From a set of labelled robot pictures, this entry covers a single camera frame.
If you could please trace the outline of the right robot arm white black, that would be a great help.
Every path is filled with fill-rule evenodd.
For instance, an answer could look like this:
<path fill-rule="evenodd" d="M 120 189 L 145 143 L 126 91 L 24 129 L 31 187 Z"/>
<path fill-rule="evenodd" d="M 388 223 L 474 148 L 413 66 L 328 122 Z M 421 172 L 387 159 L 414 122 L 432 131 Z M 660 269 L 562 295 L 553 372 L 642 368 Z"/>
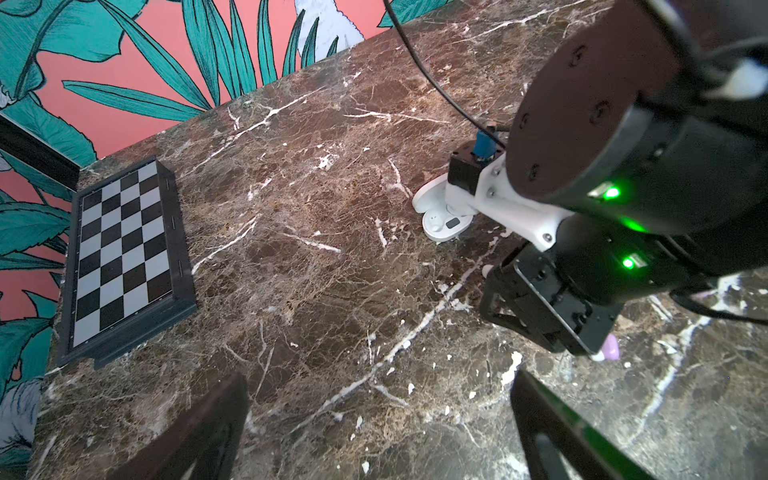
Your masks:
<path fill-rule="evenodd" d="M 728 319 L 696 295 L 767 263 L 766 3 L 616 2 L 539 72 L 506 154 L 517 194 L 568 215 L 490 270 L 486 321 L 594 355 L 656 293 Z"/>

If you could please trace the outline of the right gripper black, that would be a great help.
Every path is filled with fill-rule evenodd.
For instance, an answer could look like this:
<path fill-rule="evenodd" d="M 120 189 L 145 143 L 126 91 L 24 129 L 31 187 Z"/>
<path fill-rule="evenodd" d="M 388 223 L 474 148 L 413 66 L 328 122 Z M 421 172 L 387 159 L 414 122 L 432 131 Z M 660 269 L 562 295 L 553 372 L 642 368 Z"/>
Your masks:
<path fill-rule="evenodd" d="M 613 334 L 621 304 L 595 305 L 558 276 L 550 256 L 521 245 L 500 264 L 483 268 L 481 317 L 551 353 L 596 354 Z"/>

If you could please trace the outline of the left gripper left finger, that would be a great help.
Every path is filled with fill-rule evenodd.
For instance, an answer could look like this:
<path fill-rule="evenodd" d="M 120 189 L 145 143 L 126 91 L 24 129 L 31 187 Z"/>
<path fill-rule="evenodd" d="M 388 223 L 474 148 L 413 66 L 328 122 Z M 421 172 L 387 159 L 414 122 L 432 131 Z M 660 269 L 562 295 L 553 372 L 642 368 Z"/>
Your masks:
<path fill-rule="evenodd" d="M 239 372 L 219 381 L 111 479 L 229 479 L 249 411 Z"/>

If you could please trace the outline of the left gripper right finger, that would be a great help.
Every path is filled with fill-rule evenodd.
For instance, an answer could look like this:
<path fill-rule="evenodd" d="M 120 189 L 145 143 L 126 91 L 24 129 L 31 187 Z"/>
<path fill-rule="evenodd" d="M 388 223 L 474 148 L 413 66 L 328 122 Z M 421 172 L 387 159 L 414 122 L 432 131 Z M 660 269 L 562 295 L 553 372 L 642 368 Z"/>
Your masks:
<path fill-rule="evenodd" d="M 510 403 L 532 479 L 567 479 L 565 463 L 583 479 L 652 477 L 525 370 Z"/>

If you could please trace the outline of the white earbud charging case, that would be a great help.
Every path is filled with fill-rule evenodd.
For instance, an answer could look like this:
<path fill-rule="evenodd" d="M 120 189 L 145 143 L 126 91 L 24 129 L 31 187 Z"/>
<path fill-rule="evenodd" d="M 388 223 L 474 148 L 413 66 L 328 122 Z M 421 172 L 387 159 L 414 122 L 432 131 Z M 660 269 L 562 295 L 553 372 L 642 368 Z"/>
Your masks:
<path fill-rule="evenodd" d="M 449 203 L 457 191 L 445 173 L 427 182 L 413 196 L 412 206 L 421 215 L 424 233 L 438 244 L 458 237 L 478 213 L 471 206 Z"/>

